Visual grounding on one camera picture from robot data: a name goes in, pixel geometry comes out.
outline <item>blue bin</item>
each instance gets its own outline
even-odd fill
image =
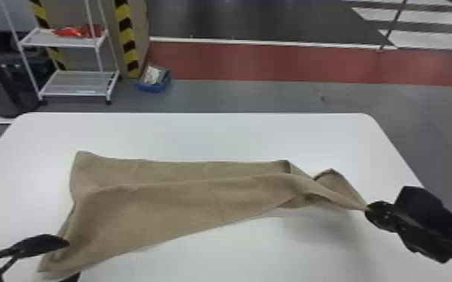
[[[167,71],[167,73],[163,77],[163,80],[158,84],[152,85],[152,84],[145,84],[145,83],[137,82],[137,86],[140,90],[145,91],[145,92],[151,92],[151,93],[162,92],[167,87],[167,85],[170,84],[171,74],[172,74],[171,70]]]

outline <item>yellow and black striped pillar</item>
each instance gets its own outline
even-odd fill
[[[137,50],[135,49],[135,33],[131,23],[130,5],[128,0],[114,0],[116,5],[116,21],[119,27],[119,41],[122,56],[128,69],[128,77],[138,78],[140,67]]]
[[[38,25],[43,29],[49,29],[49,20],[47,19],[47,13],[42,5],[41,0],[30,0],[32,3],[33,14],[38,21]],[[63,55],[59,52],[56,47],[47,48],[47,52],[49,56],[56,62],[58,68],[60,70],[66,70],[65,60],[63,59]]]

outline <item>metal shelf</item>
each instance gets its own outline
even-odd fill
[[[110,100],[119,71],[57,70],[40,90],[40,96],[105,96]]]
[[[64,47],[98,49],[105,41],[109,31],[104,30],[97,38],[63,37],[53,33],[52,29],[34,28],[21,41],[21,46]]]
[[[7,0],[0,0],[0,5],[2,6],[2,10],[4,11],[9,27],[11,28],[12,36],[17,42],[17,49],[20,51],[21,59],[23,60],[23,64],[28,72],[30,81],[32,81],[33,88],[37,93],[39,101],[44,102],[44,96],[103,96],[105,97],[107,105],[110,104],[112,90],[119,78],[119,66],[117,64],[112,38],[110,37],[107,29],[102,31],[100,37],[95,37],[94,35],[93,38],[62,37],[53,34],[52,29],[38,27],[38,21],[34,18],[35,26],[37,27],[28,33],[22,40],[18,40],[16,28],[14,27],[14,23],[12,22],[11,15],[9,14],[5,1]],[[93,31],[95,30],[95,27],[89,1],[90,0],[84,0],[84,5],[86,7],[88,25],[94,34]],[[98,10],[100,11],[101,21],[103,23],[102,26],[106,28],[107,18],[104,14],[102,1],[97,0],[96,2],[98,4]],[[101,63],[100,47],[105,39],[109,42],[112,58],[116,66],[116,70],[114,71],[105,71],[104,66]],[[47,80],[44,87],[39,88],[23,47],[91,49],[95,51],[99,71],[58,70],[59,66],[55,59],[51,56],[54,67],[57,71]]]

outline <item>gray floor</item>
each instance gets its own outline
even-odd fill
[[[384,128],[425,187],[452,209],[450,87],[181,80],[174,81],[163,94],[144,94],[125,80],[116,87],[112,106],[105,106],[100,98],[55,98],[41,110],[368,113]]]

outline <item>red floor stripe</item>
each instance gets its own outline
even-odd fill
[[[452,86],[452,52],[152,42],[178,80],[281,80]]]

